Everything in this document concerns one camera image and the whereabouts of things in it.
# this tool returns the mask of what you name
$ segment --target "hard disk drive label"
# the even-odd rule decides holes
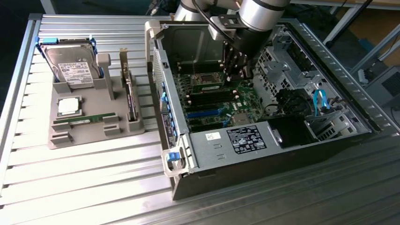
[[[227,130],[227,132],[238,154],[267,148],[256,126]]]
[[[59,67],[68,84],[92,83],[92,74],[87,62],[60,63]]]

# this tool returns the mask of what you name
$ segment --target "blue pcie slot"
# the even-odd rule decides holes
[[[198,117],[204,117],[204,116],[219,116],[222,113],[222,109],[218,110],[210,110],[204,112],[194,112],[188,113],[188,118],[198,118]]]

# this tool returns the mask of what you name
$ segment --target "aluminum extrusion table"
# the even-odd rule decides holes
[[[391,131],[328,161],[180,201],[163,174],[144,61],[144,22],[168,17],[44,15],[28,23],[2,114],[0,224],[399,224],[400,148]],[[34,37],[92,34],[140,86],[147,132],[50,150],[51,69]]]

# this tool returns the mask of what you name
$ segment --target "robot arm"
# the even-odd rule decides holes
[[[210,32],[215,40],[224,40],[226,81],[252,78],[250,62],[266,46],[287,5],[291,0],[243,0],[239,13],[207,15],[214,0],[183,0],[180,7],[192,12],[183,18],[179,10],[176,20],[200,20],[199,14],[210,22]],[[235,0],[219,0],[218,6],[235,9]]]

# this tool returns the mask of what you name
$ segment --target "blue cable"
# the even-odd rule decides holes
[[[319,93],[322,94],[322,99],[323,99],[323,102],[322,102],[322,106],[327,107],[327,109],[331,109],[331,106],[327,102],[327,93],[323,89],[316,89],[315,92],[314,92],[314,108],[315,108],[315,116],[318,116],[318,103],[319,103]]]

